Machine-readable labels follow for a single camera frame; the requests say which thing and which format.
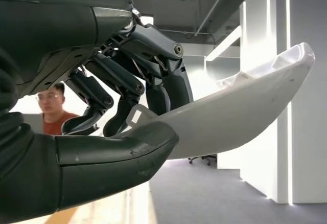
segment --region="eyeglasses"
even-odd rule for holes
[[[55,95],[55,94],[38,95],[38,96],[36,97],[36,100],[38,102],[44,101],[44,100],[54,100],[54,99],[56,99],[57,97],[58,96]]]

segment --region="wooden floor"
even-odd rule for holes
[[[17,224],[157,224],[148,182],[75,209]]]

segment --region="gray floor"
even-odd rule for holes
[[[150,187],[157,224],[327,223],[327,204],[277,205],[239,176],[200,159],[167,161]]]

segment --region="black hair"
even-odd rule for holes
[[[62,82],[56,83],[56,84],[54,84],[53,87],[57,90],[61,91],[63,93],[63,95],[65,94],[65,85]]]

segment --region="ceiling light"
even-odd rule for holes
[[[237,26],[232,33],[229,34],[224,41],[221,42],[219,45],[216,46],[214,50],[209,53],[205,58],[206,61],[212,61],[218,56],[221,55],[222,52],[235,42],[236,40],[240,38],[242,35],[242,28]]]
[[[151,24],[153,25],[154,19],[151,16],[141,16],[141,22],[143,25]]]

